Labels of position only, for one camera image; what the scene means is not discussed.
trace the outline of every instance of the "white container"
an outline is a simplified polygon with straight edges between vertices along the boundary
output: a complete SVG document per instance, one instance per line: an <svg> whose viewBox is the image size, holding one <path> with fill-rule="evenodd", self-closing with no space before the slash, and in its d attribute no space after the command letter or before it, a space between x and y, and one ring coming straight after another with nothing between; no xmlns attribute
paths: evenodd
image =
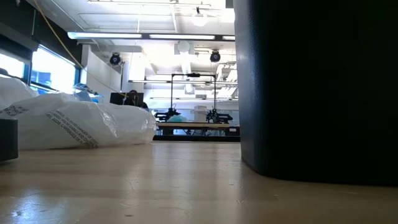
<svg viewBox="0 0 398 224"><path fill-rule="evenodd" d="M206 122L206 115L207 115L207 107L206 106L196 106L193 110L195 115L194 122L198 123L205 123Z"/></svg>

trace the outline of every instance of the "wooden table surface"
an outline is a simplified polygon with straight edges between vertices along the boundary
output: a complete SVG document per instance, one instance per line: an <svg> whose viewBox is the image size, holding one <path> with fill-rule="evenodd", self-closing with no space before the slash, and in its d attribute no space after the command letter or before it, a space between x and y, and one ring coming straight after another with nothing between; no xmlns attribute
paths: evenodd
<svg viewBox="0 0 398 224"><path fill-rule="evenodd" d="M398 223L398 189L289 182L239 144L22 151L0 163L0 223Z"/></svg>

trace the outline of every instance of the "light blue object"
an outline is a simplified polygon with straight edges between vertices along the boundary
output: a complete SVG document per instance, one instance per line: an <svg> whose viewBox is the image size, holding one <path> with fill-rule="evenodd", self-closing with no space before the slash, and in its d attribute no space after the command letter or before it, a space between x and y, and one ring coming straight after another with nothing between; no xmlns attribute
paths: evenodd
<svg viewBox="0 0 398 224"><path fill-rule="evenodd" d="M90 89L86 84L82 84L82 83L77 83L74 86L74 89L76 90L80 90L80 91L87 91L88 93L92 93L94 95L98 95L97 92L95 92L94 90Z"/></svg>
<svg viewBox="0 0 398 224"><path fill-rule="evenodd" d="M172 116L168 122L187 122L187 118L181 115Z"/></svg>
<svg viewBox="0 0 398 224"><path fill-rule="evenodd" d="M75 94L73 94L73 96L76 97L79 101L91 102L91 98L86 90L81 91L79 93L75 93Z"/></svg>

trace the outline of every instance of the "ceiling light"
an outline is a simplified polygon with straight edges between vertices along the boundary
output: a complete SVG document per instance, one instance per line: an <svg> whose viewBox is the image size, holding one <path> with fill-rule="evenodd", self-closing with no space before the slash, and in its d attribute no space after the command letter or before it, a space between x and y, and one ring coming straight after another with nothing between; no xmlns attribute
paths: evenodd
<svg viewBox="0 0 398 224"><path fill-rule="evenodd" d="M140 39L141 34L105 33L105 32L68 32L71 39Z"/></svg>
<svg viewBox="0 0 398 224"><path fill-rule="evenodd" d="M199 7L197 7L196 12L194 12L192 15L193 25L198 27L203 27L207 24L207 22L208 22L207 14L205 12L201 13Z"/></svg>
<svg viewBox="0 0 398 224"><path fill-rule="evenodd" d="M198 4L192 3L179 3L177 1L169 1L169 2L149 2L149 1L125 1L125 0L87 0L88 3L113 3L120 5L148 5L148 6L178 6L178 7L193 7ZM211 7L211 4L201 4L201 6Z"/></svg>
<svg viewBox="0 0 398 224"><path fill-rule="evenodd" d="M173 83L180 83L180 84L206 84L204 81L173 81Z"/></svg>
<svg viewBox="0 0 398 224"><path fill-rule="evenodd" d="M238 84L237 82L216 82L216 85L237 85L237 84Z"/></svg>
<svg viewBox="0 0 398 224"><path fill-rule="evenodd" d="M235 36L223 36L223 40L235 40Z"/></svg>
<svg viewBox="0 0 398 224"><path fill-rule="evenodd" d="M131 83L168 83L168 81L162 80L129 80Z"/></svg>
<svg viewBox="0 0 398 224"><path fill-rule="evenodd" d="M171 100L169 97L151 97L151 100ZM173 100L206 100L203 98L173 98Z"/></svg>
<svg viewBox="0 0 398 224"><path fill-rule="evenodd" d="M235 22L235 12L234 9L225 9L222 12L222 15L220 17L221 22L228 22L228 23L234 23Z"/></svg>
<svg viewBox="0 0 398 224"><path fill-rule="evenodd" d="M171 100L170 97L150 97L151 100ZM183 98L183 97L176 97L173 100L214 100L214 98ZM216 100L221 101L238 101L238 99L228 99L228 98L217 98Z"/></svg>
<svg viewBox="0 0 398 224"><path fill-rule="evenodd" d="M214 40L214 35L149 34L151 39Z"/></svg>
<svg viewBox="0 0 398 224"><path fill-rule="evenodd" d="M171 80L129 80L131 83L171 83ZM177 84L237 85L237 82L173 81Z"/></svg>

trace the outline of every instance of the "white plastic bag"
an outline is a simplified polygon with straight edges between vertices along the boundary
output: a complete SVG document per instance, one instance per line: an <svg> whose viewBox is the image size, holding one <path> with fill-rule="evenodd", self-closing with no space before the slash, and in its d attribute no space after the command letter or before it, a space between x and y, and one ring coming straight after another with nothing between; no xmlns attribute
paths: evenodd
<svg viewBox="0 0 398 224"><path fill-rule="evenodd" d="M17 78L0 77L0 110L11 106L13 103L38 96L24 82Z"/></svg>
<svg viewBox="0 0 398 224"><path fill-rule="evenodd" d="M0 111L18 119L19 149L59 149L146 144L156 120L135 106L78 101L59 93L40 95Z"/></svg>

